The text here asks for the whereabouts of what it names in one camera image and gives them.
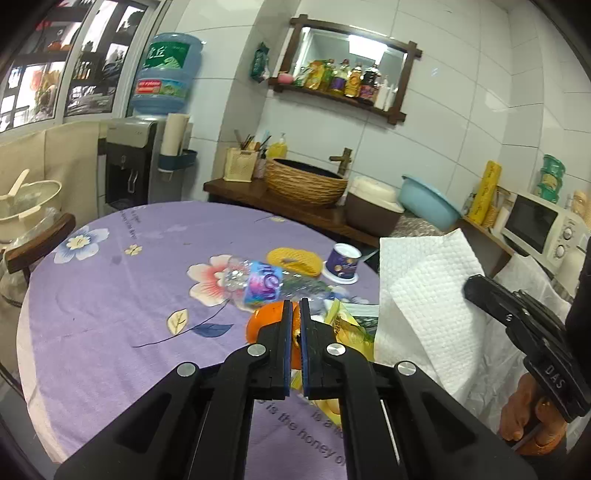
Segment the person right hand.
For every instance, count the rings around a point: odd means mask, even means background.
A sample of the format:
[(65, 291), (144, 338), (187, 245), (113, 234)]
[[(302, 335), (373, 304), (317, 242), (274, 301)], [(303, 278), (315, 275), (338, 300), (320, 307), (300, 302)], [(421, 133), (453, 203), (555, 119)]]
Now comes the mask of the person right hand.
[(541, 427), (518, 449), (518, 453), (523, 456), (548, 455), (565, 438), (567, 422), (554, 403), (543, 395), (535, 378), (527, 373), (520, 378), (517, 390), (502, 408), (498, 433), (505, 441), (521, 441), (532, 420)]

